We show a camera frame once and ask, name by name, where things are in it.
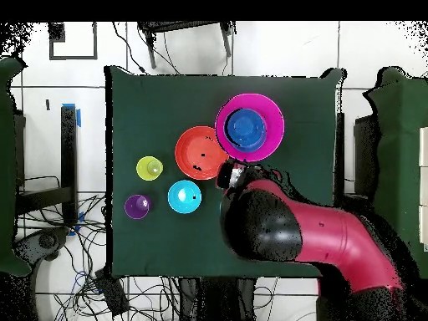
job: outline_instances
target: pink plate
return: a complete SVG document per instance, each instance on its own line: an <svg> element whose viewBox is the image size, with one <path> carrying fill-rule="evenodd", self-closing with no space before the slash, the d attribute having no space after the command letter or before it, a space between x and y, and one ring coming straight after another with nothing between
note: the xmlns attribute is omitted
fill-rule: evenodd
<svg viewBox="0 0 428 321"><path fill-rule="evenodd" d="M242 152L236 149L227 139L225 124L227 117L239 109L250 109L259 113L266 125L266 140L254 152ZM283 114L278 106L262 94L239 94L232 97L220 109L216 119L216 135L220 146L231 157L240 161L260 161L270 156L281 144L285 130Z"/></svg>

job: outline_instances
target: power strip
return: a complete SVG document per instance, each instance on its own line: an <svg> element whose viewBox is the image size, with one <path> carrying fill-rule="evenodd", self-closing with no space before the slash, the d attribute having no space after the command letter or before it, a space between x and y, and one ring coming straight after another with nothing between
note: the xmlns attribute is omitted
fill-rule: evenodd
<svg viewBox="0 0 428 321"><path fill-rule="evenodd" d="M126 298L118 278L113 278L110 275L105 276L103 268L95 272L95 276L95 286L104 295L107 307L113 316L121 315L130 310L130 302Z"/></svg>

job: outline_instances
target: white tile floor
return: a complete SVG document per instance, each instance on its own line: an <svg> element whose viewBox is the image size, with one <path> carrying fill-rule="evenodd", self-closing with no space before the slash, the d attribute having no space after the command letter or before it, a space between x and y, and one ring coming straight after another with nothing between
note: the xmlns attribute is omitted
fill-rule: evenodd
<svg viewBox="0 0 428 321"><path fill-rule="evenodd" d="M118 34L128 39L133 59L149 74L173 74L174 69L158 54L157 68L150 67L145 44L136 23L116 23ZM66 23L66 42L54 45L55 55L91 55L93 48L90 23ZM222 74L226 54L219 25L169 32L165 36L169 55L181 74ZM237 22L233 43L235 75L319 76L326 69L340 67L348 72L342 93L345 113L345 178L354 179L354 120L370 115L372 110L362 93L375 85L378 71L389 65L399 65L409 74L421 76L428 71L428 60L418 48L418 38L412 37L405 26L384 22ZM156 50L168 57L163 35L157 36ZM30 44L23 52L28 65L12 81L11 93L18 109L27 116L25 137L26 177L55 175L60 177L59 110L61 104L75 103L81 109L82 125L78 128L79 199L103 195L105 191L104 154L104 65L118 65L139 74L124 41L115 35L112 23L98 23L98 60L57 60L48 56L48 30L37 25ZM232 72L232 61L224 74ZM50 110L47 110L46 99ZM29 181L27 189L55 186L55 180ZM347 192L354 189L345 182ZM85 211L88 204L82 205ZM88 216L103 222L99 204ZM39 222L26 216L25 229L19 236L30 233ZM88 236L88 230L82 229ZM96 236L99 244L90 248L94 269L104 266L105 237ZM78 271L82 270L81 245L76 236L69 236L67 248ZM62 249L52 262L43 262L36 285L38 311L41 321L54 321L59 310L54 294L65 302L72 291L75 272L69 253ZM125 291L133 307L159 308L166 306L159 299L160 287L152 288L146 296L140 289L161 284L159 278L125 279ZM273 291L275 278L259 278L258 286ZM257 321L315 321L317 281L315 279L280 279L274 289L273 302L268 291L259 288L255 295ZM97 303L99 311L105 308ZM148 312L159 319L159 313ZM150 321L134 312L124 315L124 321ZM172 313L164 313L171 319ZM72 318L72 321L94 321L93 318ZM112 321L101 315L99 321Z"/></svg>

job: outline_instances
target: white box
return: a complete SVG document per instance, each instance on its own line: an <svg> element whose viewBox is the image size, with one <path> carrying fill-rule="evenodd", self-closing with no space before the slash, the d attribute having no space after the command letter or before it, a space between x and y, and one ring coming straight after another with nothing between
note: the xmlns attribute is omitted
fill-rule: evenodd
<svg viewBox="0 0 428 321"><path fill-rule="evenodd" d="M428 166L428 127L419 132L419 166Z"/></svg>

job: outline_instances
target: blue bowl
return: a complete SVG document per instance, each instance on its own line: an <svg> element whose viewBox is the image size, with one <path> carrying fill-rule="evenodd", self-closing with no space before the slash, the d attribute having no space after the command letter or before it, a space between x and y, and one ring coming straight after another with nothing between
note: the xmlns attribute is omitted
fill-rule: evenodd
<svg viewBox="0 0 428 321"><path fill-rule="evenodd" d="M201 190L192 181L178 181L168 191L168 203L170 207L180 214L192 213L199 207L201 201Z"/></svg>
<svg viewBox="0 0 428 321"><path fill-rule="evenodd" d="M266 140L266 127L256 111L240 109L227 118L225 135L239 151L254 152Z"/></svg>

